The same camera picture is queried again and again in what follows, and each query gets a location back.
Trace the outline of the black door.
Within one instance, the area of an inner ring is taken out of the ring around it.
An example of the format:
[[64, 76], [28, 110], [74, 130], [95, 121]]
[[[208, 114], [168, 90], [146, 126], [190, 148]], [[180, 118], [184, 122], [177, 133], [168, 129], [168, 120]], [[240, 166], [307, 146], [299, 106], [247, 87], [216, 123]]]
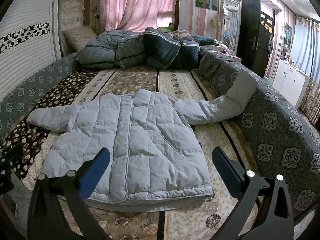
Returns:
[[261, 0], [242, 0], [237, 57], [263, 78], [273, 48], [274, 15]]

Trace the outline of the blue window curtain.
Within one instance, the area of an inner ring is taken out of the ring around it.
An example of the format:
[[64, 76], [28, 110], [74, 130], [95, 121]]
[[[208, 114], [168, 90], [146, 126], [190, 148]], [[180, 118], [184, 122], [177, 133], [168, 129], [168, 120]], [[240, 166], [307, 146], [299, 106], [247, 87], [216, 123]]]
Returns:
[[296, 67], [319, 84], [319, 22], [296, 16], [290, 57]]

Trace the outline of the light blue puffer jacket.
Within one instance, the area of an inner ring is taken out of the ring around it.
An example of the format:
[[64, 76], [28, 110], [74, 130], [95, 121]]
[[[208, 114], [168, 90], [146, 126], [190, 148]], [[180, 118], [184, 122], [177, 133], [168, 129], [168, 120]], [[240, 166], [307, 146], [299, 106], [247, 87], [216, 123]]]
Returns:
[[212, 194], [212, 182], [192, 127], [240, 115], [257, 85], [242, 70], [213, 101], [174, 100], [140, 89], [85, 105], [37, 108], [27, 122], [60, 133], [43, 165], [51, 178], [77, 170], [103, 147], [109, 150], [111, 165], [91, 200], [122, 205], [203, 198]]

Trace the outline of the white stacked bedding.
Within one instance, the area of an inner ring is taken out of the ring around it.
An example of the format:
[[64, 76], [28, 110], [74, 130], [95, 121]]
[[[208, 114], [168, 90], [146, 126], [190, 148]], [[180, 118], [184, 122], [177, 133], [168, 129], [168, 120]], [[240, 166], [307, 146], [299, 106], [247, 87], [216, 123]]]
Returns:
[[59, 0], [58, 22], [61, 31], [83, 25], [84, 3], [84, 0]]

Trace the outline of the pink curtain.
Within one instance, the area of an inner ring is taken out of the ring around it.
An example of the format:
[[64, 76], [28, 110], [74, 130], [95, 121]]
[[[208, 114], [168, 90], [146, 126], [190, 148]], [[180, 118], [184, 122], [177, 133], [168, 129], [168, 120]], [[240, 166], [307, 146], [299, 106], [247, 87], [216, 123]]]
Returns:
[[103, 29], [144, 31], [175, 21], [177, 0], [100, 0]]

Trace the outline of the grey patterned bed surround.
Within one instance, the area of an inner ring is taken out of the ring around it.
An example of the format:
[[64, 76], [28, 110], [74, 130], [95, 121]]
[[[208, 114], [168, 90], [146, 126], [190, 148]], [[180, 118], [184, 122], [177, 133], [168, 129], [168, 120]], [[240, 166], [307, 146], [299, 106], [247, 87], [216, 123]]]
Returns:
[[[226, 55], [203, 50], [196, 70], [158, 70], [138, 66], [128, 69], [95, 70], [75, 64], [69, 55], [31, 77], [18, 89], [19, 95], [40, 92], [31, 109], [86, 103], [106, 93], [127, 94], [144, 88], [172, 98], [210, 99], [225, 94], [243, 65]], [[36, 79], [55, 81], [47, 89]], [[289, 189], [295, 221], [304, 219], [319, 206], [319, 136], [282, 95], [265, 80], [244, 113], [233, 121], [240, 128], [263, 176], [280, 173]]]

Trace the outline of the beige pillow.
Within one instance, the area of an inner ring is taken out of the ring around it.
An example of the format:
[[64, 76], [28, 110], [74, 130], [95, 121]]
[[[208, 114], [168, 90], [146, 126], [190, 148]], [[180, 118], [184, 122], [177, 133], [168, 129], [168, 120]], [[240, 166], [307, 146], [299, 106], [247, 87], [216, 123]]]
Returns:
[[69, 45], [75, 50], [84, 49], [86, 44], [97, 37], [91, 26], [80, 26], [63, 31]]

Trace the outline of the white cabinet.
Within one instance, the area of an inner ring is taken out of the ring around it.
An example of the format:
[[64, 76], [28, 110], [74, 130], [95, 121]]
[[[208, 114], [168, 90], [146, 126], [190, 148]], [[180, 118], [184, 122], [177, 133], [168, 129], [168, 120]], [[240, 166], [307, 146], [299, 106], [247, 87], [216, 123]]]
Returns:
[[307, 74], [286, 61], [279, 60], [272, 87], [295, 109], [299, 108], [308, 83], [309, 76]]

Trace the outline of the white framed mirror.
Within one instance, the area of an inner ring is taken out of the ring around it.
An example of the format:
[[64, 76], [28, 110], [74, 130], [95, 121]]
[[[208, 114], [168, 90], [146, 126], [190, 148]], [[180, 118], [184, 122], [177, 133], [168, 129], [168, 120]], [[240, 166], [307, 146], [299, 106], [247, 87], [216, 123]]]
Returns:
[[240, 23], [241, 4], [233, 0], [222, 0], [221, 40], [229, 51], [237, 51]]

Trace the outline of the white sliding wardrobe door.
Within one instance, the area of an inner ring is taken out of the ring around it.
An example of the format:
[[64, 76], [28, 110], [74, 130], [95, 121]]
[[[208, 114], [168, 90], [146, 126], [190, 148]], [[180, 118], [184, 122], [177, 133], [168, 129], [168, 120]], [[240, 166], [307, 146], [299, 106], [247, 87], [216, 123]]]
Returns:
[[61, 58], [58, 0], [14, 0], [1, 20], [1, 99]]

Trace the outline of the dark blue-grey quilt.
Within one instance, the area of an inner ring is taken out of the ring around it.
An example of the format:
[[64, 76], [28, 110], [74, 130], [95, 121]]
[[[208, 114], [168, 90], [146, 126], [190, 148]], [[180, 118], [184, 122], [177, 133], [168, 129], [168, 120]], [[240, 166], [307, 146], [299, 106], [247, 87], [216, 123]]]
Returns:
[[104, 69], [146, 65], [157, 70], [191, 70], [200, 64], [201, 47], [214, 44], [214, 39], [191, 35], [186, 30], [113, 30], [88, 42], [78, 60], [82, 66]]

